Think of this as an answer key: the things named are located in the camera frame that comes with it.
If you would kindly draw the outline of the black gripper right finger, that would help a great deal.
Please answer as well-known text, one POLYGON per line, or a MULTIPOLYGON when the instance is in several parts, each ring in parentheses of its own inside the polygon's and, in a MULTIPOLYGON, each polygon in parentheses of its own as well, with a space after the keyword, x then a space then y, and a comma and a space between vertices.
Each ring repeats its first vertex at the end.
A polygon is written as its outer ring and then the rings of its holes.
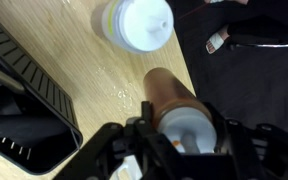
POLYGON ((217 142, 214 148, 215 153, 228 154, 229 143, 228 143, 228 132, 226 128, 226 120, 224 117, 215 109, 213 105, 205 102, 204 105, 209 110, 212 117, 212 124, 216 130, 217 142))

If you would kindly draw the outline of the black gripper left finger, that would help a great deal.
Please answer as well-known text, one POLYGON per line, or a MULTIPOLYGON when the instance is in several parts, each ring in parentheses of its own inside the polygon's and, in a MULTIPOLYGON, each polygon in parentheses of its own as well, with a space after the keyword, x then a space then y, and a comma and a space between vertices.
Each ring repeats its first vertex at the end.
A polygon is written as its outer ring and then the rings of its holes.
POLYGON ((143 101, 141 103, 141 117, 140 120, 141 124, 147 125, 149 127, 152 126, 151 120, 152 120, 152 108, 151 103, 149 101, 143 101))

